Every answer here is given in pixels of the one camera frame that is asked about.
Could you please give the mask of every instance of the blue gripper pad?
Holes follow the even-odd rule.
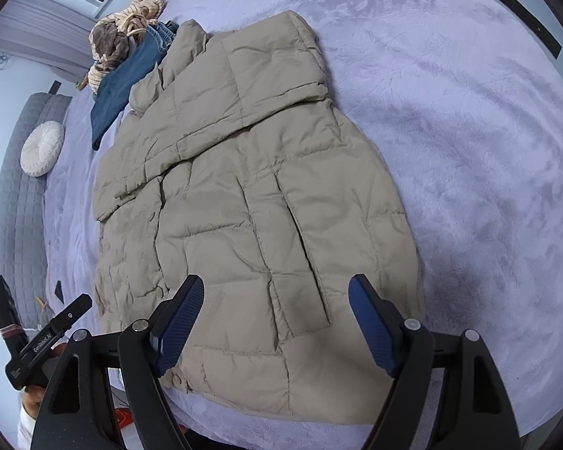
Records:
[[[204,299],[205,288],[202,279],[190,275],[154,324],[150,333],[150,345],[157,353],[157,359],[152,366],[158,377],[164,375],[167,369],[172,368],[179,360]]]
[[[382,313],[376,309],[372,298],[379,302],[383,301],[375,292],[367,278],[363,274],[354,276],[348,284],[348,301],[352,312],[357,319],[358,326],[365,337],[371,355],[376,365],[386,371],[390,377],[394,377],[398,369],[399,361],[395,354],[398,350],[396,329],[394,336],[382,319]]]

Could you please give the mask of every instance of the white round pillow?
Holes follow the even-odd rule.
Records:
[[[58,121],[47,121],[27,137],[21,150],[21,168],[32,177],[46,174],[58,159],[65,128]]]

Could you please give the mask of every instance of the red object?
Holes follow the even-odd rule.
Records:
[[[117,425],[119,425],[120,430],[133,423],[131,411],[127,408],[115,408],[114,415],[117,417]],[[179,431],[181,431],[182,434],[185,434],[185,432],[188,431],[188,428],[183,425],[179,425]]]

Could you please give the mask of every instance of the hand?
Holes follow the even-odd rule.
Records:
[[[42,403],[45,393],[46,390],[43,387],[25,387],[23,392],[23,407],[25,408],[25,412],[33,419],[38,418],[39,405]]]

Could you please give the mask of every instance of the blue jeans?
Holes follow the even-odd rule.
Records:
[[[148,25],[144,40],[135,52],[102,78],[90,113],[93,150],[98,150],[106,130],[129,102],[131,87],[163,60],[178,28],[173,21]]]

